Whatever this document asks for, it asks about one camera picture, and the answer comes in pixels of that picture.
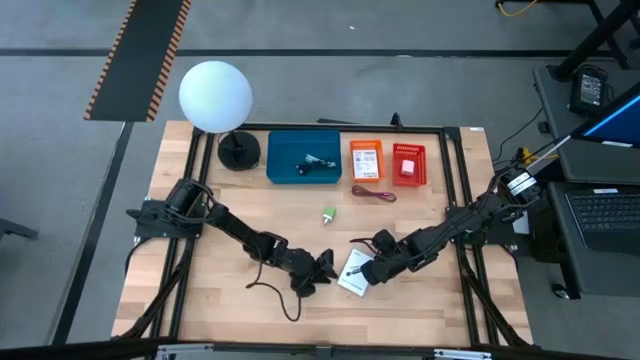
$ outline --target laptop screen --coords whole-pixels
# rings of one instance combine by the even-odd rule
[[[621,146],[640,144],[640,95],[582,133]]]

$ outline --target black metal frame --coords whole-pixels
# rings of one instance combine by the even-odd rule
[[[471,197],[471,188],[469,186],[469,179],[468,179],[468,175],[467,175],[467,168],[466,168],[466,162],[465,162],[465,158],[464,158],[464,151],[462,148],[462,139],[460,136],[460,129],[457,127],[423,127],[423,126],[404,126],[401,123],[395,123],[394,125],[360,125],[360,124],[343,124],[343,123],[322,123],[322,124],[278,124],[278,123],[250,123],[250,124],[243,124],[240,127],[240,130],[255,130],[255,131],[274,131],[274,130],[338,130],[341,132],[368,132],[368,133],[412,133],[412,134],[425,134],[425,135],[437,135],[438,139],[439,139],[439,143],[440,143],[440,151],[442,154],[442,166],[444,168],[444,176],[445,176],[445,184],[446,184],[446,188],[447,188],[447,196],[449,198],[449,206],[450,207],[455,207],[457,206],[457,200],[456,200],[456,194],[455,194],[455,185],[454,185],[454,180],[453,180],[453,172],[452,172],[452,168],[451,168],[451,160],[450,160],[450,156],[449,156],[449,148],[448,148],[448,140],[451,140],[453,142],[454,145],[454,149],[456,152],[456,159],[457,159],[457,165],[458,165],[458,171],[460,174],[460,181],[461,181],[461,185],[462,185],[462,189],[463,189],[463,195],[464,195],[464,201],[465,203],[470,203],[473,201],[472,197]],[[190,146],[190,153],[188,155],[188,158],[191,158],[192,156],[195,156],[195,149],[197,147],[195,147],[193,145],[194,141],[197,141],[197,139],[192,139],[192,144]],[[205,154],[203,156],[203,163],[207,163],[210,161],[210,157],[211,157],[211,149],[207,146],[207,148],[205,149]],[[456,253],[457,253],[457,258],[460,259],[465,255],[465,250],[464,250],[464,244],[462,243],[461,239],[459,239],[459,241],[456,241]],[[480,249],[480,247],[474,247],[473,249],[473,254],[474,254],[474,259],[476,262],[476,271],[479,277],[479,281],[480,284],[482,284],[482,286],[484,287],[484,289],[489,292],[489,288],[488,288],[488,280],[487,280],[487,275],[486,275],[486,269],[484,266],[484,258],[482,256],[482,251]],[[171,264],[172,261],[170,261],[171,259],[173,259],[173,257],[175,256],[175,254],[167,254],[167,257],[165,259],[165,266],[168,266],[167,264]],[[167,268],[165,267],[165,269],[163,269],[163,274],[165,272],[170,272],[171,269],[170,267]],[[481,344],[480,342],[480,338],[479,338],[479,332],[478,332],[478,325],[477,325],[477,319],[476,319],[476,314],[475,314],[475,310],[474,310],[474,304],[473,304],[473,297],[472,297],[472,289],[469,286],[469,284],[467,283],[467,281],[465,281],[465,279],[463,278],[462,275],[462,267],[460,267],[460,284],[461,284],[461,288],[462,288],[462,293],[463,293],[463,299],[464,299],[464,307],[465,307],[465,312],[466,312],[466,316],[467,316],[467,326],[468,326],[468,330],[469,330],[469,339],[470,339],[470,343],[471,345],[477,345],[477,344]],[[186,296],[186,279],[181,280],[181,284],[185,284],[184,287],[182,288],[182,291],[180,291],[180,287],[179,290],[176,294],[176,300],[174,303],[174,308],[173,308],[173,313],[172,313],[172,317],[171,317],[171,329],[175,329],[175,331],[170,330],[169,332],[169,336],[170,337],[176,337],[178,335],[178,325],[180,323],[180,317],[181,317],[181,313],[182,313],[182,306],[184,304],[184,299]],[[495,324],[493,324],[493,322],[490,320],[490,317],[488,316],[488,314],[486,314],[486,319],[487,319],[487,330],[488,330],[488,334],[489,334],[489,343],[492,345],[498,345],[498,335],[497,335],[497,330],[495,327]],[[238,343],[237,344],[238,347],[242,348],[243,344],[242,343]],[[298,347],[291,347],[291,346],[285,346],[285,347],[276,347],[269,345],[269,347],[271,348],[271,350],[276,351],[276,349],[280,349],[281,352],[299,352]],[[329,353],[332,354],[336,351],[338,351],[338,349],[341,349],[341,346],[328,346],[329,349]],[[375,348],[376,350],[379,350],[380,347],[363,347],[363,348],[371,348],[373,350],[373,348]],[[393,351],[400,351],[401,353],[406,353],[409,349],[413,349],[415,351],[420,352],[419,348],[416,347],[410,347],[410,348],[404,348],[404,347],[389,347],[391,349],[393,349]],[[424,352],[425,353],[429,353],[431,352],[433,349],[432,348],[425,348]]]
[[[618,30],[640,8],[640,0],[622,0],[606,18],[598,21],[598,26],[571,52],[558,66],[550,67],[551,76],[558,81],[569,81],[573,72],[598,47],[613,40],[613,32]],[[628,69],[626,59],[620,62],[622,69]]]

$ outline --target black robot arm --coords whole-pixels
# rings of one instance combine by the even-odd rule
[[[330,278],[338,278],[333,270],[331,249],[325,250],[314,260],[306,250],[289,249],[289,242],[279,235],[251,229],[218,202],[211,207],[206,223],[240,242],[242,249],[252,259],[287,271],[291,277],[291,289],[299,297],[312,295],[316,283],[328,284]]]
[[[386,283],[404,270],[418,271],[438,258],[449,239],[498,221],[513,222],[540,198],[535,178],[526,171],[513,170],[499,180],[497,192],[492,188],[469,206],[450,211],[449,218],[437,226],[418,229],[398,242],[387,230],[378,232],[372,239],[376,256],[360,269],[367,282]]]
[[[198,210],[206,204],[206,212]],[[215,201],[208,187],[192,179],[180,179],[159,206],[147,210],[128,210],[139,225],[156,228],[189,229],[207,224],[222,230],[242,244],[249,256],[265,265],[289,273],[291,289],[299,297],[315,292],[317,283],[330,283],[337,278],[333,270],[333,250],[325,250],[317,259],[303,249],[290,249],[289,242],[270,232],[258,232],[233,215],[229,209]]]

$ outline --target laptop keyboard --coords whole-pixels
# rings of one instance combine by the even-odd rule
[[[582,231],[640,229],[640,192],[567,194]]]

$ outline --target black lamp base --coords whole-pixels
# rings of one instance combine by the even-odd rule
[[[253,169],[260,161],[258,139],[247,132],[232,131],[220,141],[218,158],[229,170]]]

